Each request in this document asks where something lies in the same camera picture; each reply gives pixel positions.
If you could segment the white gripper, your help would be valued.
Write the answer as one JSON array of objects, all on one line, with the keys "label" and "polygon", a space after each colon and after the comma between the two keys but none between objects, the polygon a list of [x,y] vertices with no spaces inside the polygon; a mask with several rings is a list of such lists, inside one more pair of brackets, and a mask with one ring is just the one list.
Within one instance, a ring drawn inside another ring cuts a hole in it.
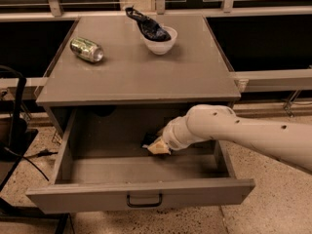
[{"label": "white gripper", "polygon": [[187,126],[187,116],[176,117],[164,129],[156,133],[156,139],[147,146],[147,150],[154,155],[170,154],[171,150],[178,151],[191,144],[202,142]]}]

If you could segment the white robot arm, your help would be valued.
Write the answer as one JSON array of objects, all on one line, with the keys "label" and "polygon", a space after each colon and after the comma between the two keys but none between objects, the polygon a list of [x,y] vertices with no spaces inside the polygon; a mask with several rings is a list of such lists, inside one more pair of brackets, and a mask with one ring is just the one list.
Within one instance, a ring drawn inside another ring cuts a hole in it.
[{"label": "white robot arm", "polygon": [[170,121],[147,146],[169,154],[208,140],[231,141],[284,164],[312,173],[312,126],[242,118],[222,105],[199,104]]}]

